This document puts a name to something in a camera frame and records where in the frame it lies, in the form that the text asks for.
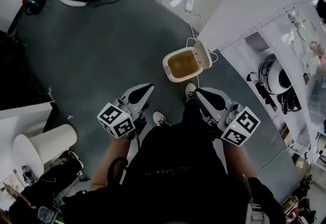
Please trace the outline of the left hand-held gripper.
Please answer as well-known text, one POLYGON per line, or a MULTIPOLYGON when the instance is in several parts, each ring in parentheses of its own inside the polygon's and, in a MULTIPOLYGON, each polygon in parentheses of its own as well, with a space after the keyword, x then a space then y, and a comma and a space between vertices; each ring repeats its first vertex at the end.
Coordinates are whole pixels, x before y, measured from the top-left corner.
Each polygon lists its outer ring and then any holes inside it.
POLYGON ((140 135, 147 121, 143 116, 144 105, 154 90, 154 84, 144 83, 129 88, 120 99, 106 106, 97 115, 102 127, 116 139, 130 133, 140 135))

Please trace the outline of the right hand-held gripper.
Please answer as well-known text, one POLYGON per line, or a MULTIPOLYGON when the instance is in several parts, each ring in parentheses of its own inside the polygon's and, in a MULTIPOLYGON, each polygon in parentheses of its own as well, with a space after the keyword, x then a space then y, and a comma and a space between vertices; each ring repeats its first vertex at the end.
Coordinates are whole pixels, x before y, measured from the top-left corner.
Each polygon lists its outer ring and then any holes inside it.
POLYGON ((197 88, 194 97, 202 113, 208 119, 209 136, 235 146, 242 146, 260 125, 258 117, 246 106, 231 99, 223 91, 214 88, 197 88))

